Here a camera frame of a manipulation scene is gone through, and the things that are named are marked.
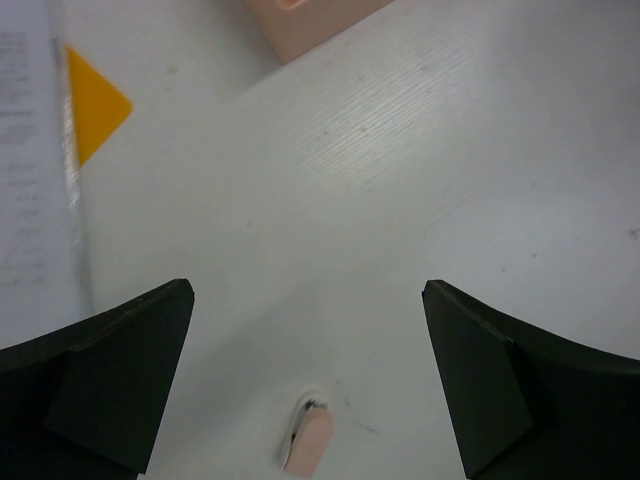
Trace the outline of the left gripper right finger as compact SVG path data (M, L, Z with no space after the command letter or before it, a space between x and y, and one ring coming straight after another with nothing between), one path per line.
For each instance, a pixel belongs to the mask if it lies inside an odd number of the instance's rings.
M639 363L499 312L443 280L422 294L468 479L636 479Z

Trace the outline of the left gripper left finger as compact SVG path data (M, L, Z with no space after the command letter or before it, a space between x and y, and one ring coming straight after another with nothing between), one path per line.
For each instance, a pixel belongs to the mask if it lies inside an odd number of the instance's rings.
M146 473L195 303L186 279L1 351L4 479Z

